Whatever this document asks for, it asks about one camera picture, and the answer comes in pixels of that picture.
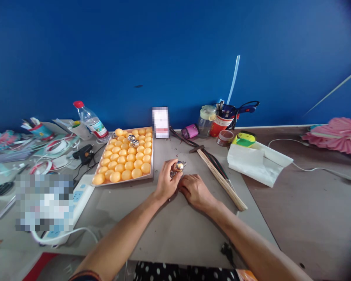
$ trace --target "silver ball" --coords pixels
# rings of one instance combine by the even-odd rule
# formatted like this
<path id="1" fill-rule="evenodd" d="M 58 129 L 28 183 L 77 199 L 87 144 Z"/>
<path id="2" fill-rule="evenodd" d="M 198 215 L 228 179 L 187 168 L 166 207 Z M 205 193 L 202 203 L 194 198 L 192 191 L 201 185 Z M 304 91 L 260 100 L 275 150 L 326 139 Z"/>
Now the silver ball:
<path id="1" fill-rule="evenodd" d="M 131 146 L 131 147 L 134 147 L 134 148 L 137 148 L 137 147 L 139 146 L 139 141 L 138 141 L 137 139 L 132 140 L 132 141 L 130 142 L 130 146 Z"/>
<path id="2" fill-rule="evenodd" d="M 175 172 L 182 172 L 184 166 L 185 164 L 183 164 L 181 161 L 178 161 L 177 163 L 174 163 L 172 170 Z"/>
<path id="3" fill-rule="evenodd" d="M 136 140 L 137 138 L 134 135 L 128 135 L 128 140 L 131 142 L 133 140 Z"/>

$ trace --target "white paper towel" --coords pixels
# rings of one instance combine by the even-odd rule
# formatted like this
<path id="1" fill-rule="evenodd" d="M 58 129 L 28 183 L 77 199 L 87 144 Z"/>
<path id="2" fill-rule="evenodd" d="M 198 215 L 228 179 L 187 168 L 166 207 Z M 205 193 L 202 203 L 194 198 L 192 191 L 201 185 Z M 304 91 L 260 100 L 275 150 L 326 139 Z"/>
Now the white paper towel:
<path id="1" fill-rule="evenodd" d="M 232 144 L 227 155 L 229 168 L 245 174 L 269 187 L 293 159 L 259 142 L 251 148 Z"/>

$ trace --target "power strip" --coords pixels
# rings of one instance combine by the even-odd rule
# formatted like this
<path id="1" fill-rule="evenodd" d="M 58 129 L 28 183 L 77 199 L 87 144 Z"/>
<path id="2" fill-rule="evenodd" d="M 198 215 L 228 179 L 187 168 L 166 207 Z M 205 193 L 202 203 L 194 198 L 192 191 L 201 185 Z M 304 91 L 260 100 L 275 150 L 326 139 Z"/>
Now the power strip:
<path id="1" fill-rule="evenodd" d="M 84 175 L 79 181 L 78 185 L 74 189 L 74 210 L 73 210 L 73 223 L 74 226 L 77 224 L 79 217 L 81 216 L 87 202 L 89 201 L 92 192 L 95 187 L 91 186 L 92 178 L 94 175 Z M 65 244 L 69 239 L 69 236 L 61 237 L 59 240 L 52 240 L 47 242 L 47 238 L 56 238 L 62 234 L 68 233 L 70 231 L 47 231 L 42 238 L 42 245 L 50 245 L 52 247 L 58 247 Z"/>

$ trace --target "blue wall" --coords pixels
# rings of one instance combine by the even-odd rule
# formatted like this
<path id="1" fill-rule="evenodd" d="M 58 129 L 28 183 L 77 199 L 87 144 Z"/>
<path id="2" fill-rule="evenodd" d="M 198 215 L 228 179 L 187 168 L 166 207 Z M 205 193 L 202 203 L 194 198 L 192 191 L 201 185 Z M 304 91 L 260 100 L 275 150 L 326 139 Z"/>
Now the blue wall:
<path id="1" fill-rule="evenodd" d="M 351 118 L 351 1 L 0 1 L 0 130 L 21 118 L 77 118 L 108 129 L 196 122 L 200 106 L 260 100 L 241 126 Z"/>

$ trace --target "hand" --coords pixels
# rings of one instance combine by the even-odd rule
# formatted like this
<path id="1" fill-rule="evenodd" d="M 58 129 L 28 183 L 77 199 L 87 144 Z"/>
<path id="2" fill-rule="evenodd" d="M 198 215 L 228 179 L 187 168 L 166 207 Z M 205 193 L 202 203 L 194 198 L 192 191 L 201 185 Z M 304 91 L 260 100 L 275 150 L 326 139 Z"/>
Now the hand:
<path id="1" fill-rule="evenodd" d="M 217 204 L 217 199 L 209 192 L 202 178 L 195 175 L 185 175 L 179 183 L 180 192 L 196 209 L 206 212 Z"/>
<path id="2" fill-rule="evenodd" d="M 173 178 L 170 177 L 170 170 L 177 161 L 178 159 L 165 161 L 161 169 L 154 195 L 163 202 L 168 200 L 176 192 L 179 180 L 183 175 L 182 172 L 178 172 Z"/>

